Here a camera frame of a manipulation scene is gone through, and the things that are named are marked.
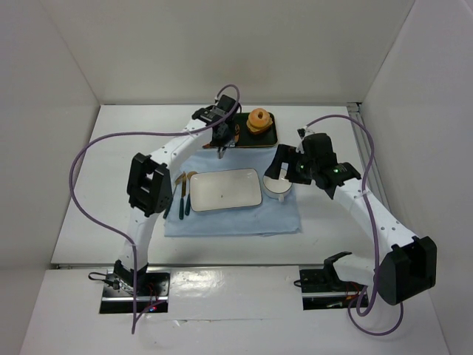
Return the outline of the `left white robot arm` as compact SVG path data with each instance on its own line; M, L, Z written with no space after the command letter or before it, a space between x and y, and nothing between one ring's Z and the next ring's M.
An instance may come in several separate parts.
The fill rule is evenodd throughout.
M128 287L143 284L154 225L172 202L180 166L204 146L216 148L221 158L239 139L234 124L238 109L235 99L221 95L214 104L191 116L182 136L172 138L149 155L138 153L133 157L126 188L131 206L126 234L132 242L125 242L114 265L114 274Z

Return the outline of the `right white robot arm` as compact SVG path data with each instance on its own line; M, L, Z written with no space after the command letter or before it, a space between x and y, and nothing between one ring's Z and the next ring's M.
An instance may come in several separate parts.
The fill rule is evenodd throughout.
M418 237L403 226L364 185L352 164L339 163L327 134L307 135L297 147L278 145L265 177L277 178L284 166L286 180L304 185L314 183L373 238L377 252L374 260L340 252L324 261L327 279L371 287L390 305L435 286L435 242L430 237Z

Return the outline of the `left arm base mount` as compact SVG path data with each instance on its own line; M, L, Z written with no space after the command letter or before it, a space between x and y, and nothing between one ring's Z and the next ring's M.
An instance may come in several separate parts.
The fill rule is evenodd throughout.
M133 290L117 277L112 270L92 271L88 279L103 283L100 314L131 314L133 312ZM137 313L167 313L171 272L149 268L137 290Z

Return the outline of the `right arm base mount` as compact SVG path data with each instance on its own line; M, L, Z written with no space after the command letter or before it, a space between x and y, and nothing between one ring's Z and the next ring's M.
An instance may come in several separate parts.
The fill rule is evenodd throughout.
M363 285L330 279L322 268L302 268L293 284L302 293L304 311L347 308L357 300Z

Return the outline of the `striped bread roll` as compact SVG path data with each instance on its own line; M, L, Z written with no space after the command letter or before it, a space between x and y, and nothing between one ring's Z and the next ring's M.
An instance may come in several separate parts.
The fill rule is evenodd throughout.
M239 124L236 124L234 126L234 142L235 143L239 142L239 137L240 137L240 128L239 128Z

